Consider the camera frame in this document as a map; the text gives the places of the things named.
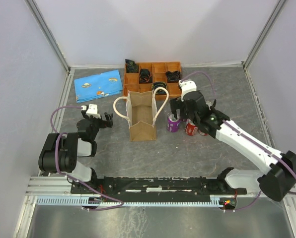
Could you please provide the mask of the red can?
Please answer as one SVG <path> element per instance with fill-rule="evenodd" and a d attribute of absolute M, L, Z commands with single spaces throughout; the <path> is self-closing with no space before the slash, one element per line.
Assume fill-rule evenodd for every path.
<path fill-rule="evenodd" d="M 198 132 L 199 132 L 199 134 L 202 135 L 202 136 L 207 136 L 207 135 L 208 135 L 207 133 L 204 133 L 204 132 L 202 132 L 202 131 L 200 131 L 200 130 L 198 130 Z"/>
<path fill-rule="evenodd" d="M 186 126 L 185 126 L 185 133 L 189 136 L 193 136 L 198 132 L 198 127 L 194 125 L 194 123 L 190 120 L 186 120 Z"/>

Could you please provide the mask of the purple can front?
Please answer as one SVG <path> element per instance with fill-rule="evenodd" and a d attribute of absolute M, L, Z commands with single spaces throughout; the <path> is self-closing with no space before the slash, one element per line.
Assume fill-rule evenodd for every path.
<path fill-rule="evenodd" d="M 206 101 L 206 104 L 208 105 L 209 108 L 213 105 L 212 102 L 209 102 L 209 101 Z"/>

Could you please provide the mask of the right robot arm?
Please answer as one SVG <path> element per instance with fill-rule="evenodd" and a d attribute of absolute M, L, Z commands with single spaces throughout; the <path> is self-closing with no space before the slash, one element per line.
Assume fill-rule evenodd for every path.
<path fill-rule="evenodd" d="M 296 184 L 296 154 L 274 149 L 241 129 L 223 112 L 208 106 L 200 91 L 170 100 L 174 117 L 189 119 L 199 131 L 231 146 L 262 173 L 260 190 L 274 201 L 282 201 Z"/>

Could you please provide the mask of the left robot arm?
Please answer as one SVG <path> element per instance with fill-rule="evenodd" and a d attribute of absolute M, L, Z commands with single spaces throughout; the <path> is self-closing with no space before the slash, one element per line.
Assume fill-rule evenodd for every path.
<path fill-rule="evenodd" d="M 50 133 L 39 156 L 39 169 L 55 174 L 58 171 L 82 181 L 87 193 L 95 193 L 99 188 L 96 172 L 77 161 L 79 157 L 94 157 L 97 152 L 96 136 L 100 129 L 113 126 L 113 114 L 102 117 L 88 116 L 82 112 L 83 119 L 77 122 L 77 132 L 60 136 Z"/>

